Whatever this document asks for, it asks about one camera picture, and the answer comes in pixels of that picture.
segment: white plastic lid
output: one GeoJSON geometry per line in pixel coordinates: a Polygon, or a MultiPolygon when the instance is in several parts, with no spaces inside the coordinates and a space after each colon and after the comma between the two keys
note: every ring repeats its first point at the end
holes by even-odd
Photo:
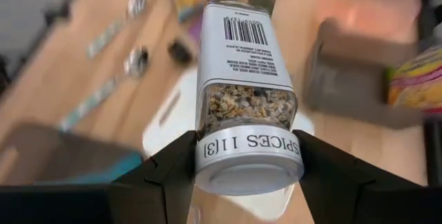
{"type": "Polygon", "coordinates": [[[267,125],[212,133],[198,142],[195,156],[196,185],[220,195],[273,192],[297,182],[304,173],[297,137],[267,125]]]}

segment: metal spoon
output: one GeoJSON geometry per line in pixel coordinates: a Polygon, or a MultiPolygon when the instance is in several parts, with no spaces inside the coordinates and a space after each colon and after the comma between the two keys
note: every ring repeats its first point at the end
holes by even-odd
{"type": "Polygon", "coordinates": [[[136,18],[145,8],[146,0],[129,0],[127,4],[126,15],[122,19],[114,21],[105,31],[93,41],[87,50],[89,59],[98,55],[107,44],[117,35],[117,33],[126,25],[131,19],[136,18]]]}
{"type": "Polygon", "coordinates": [[[105,99],[111,96],[117,85],[127,77],[141,77],[146,71],[148,64],[148,53],[145,47],[137,48],[131,51],[130,55],[124,61],[124,75],[114,76],[108,80],[102,87],[97,89],[91,96],[81,102],[72,112],[70,112],[61,122],[59,128],[61,131],[69,131],[90,111],[100,105],[105,99]]]}

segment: wooden table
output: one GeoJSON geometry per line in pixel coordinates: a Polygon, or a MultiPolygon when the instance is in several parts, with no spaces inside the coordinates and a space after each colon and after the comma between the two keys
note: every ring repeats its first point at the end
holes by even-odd
{"type": "MultiPolygon", "coordinates": [[[[60,21],[36,52],[21,78],[2,98],[0,140],[22,121],[57,125],[82,99],[122,69],[122,61],[136,46],[146,45],[151,64],[141,80],[126,80],[75,131],[142,149],[142,132],[185,68],[166,51],[182,37],[171,0],[148,0],[146,14],[131,22],[94,60],[86,47],[114,19],[121,17],[127,0],[74,0],[73,17],[60,21]]],[[[315,0],[277,0],[273,25],[287,68],[300,79],[314,39],[312,14],[315,0]]],[[[420,185],[426,184],[421,128],[393,131],[322,113],[306,113],[316,135],[382,169],[420,185]]],[[[223,198],[195,189],[193,202],[202,208],[203,223],[259,223],[252,215],[223,198]]],[[[299,187],[278,223],[312,223],[299,187]]]]}

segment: white label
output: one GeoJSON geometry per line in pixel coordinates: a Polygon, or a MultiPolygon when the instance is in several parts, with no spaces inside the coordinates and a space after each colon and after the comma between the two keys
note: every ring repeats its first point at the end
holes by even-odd
{"type": "Polygon", "coordinates": [[[302,164],[297,137],[270,126],[241,126],[217,131],[204,137],[196,147],[197,170],[207,164],[243,153],[274,153],[302,164]]]}
{"type": "Polygon", "coordinates": [[[215,83],[293,91],[269,15],[217,4],[204,9],[198,100],[215,83]]]}

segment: white cutting board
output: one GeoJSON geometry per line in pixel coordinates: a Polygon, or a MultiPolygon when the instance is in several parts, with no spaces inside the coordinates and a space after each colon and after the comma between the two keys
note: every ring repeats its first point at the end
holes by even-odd
{"type": "MultiPolygon", "coordinates": [[[[197,69],[185,72],[171,94],[143,133],[143,148],[148,156],[163,149],[188,130],[195,130],[197,69]]],[[[314,126],[302,113],[297,113],[291,129],[314,135],[314,126]]],[[[267,194],[223,196],[262,221],[276,221],[284,214],[294,185],[267,194]]]]}

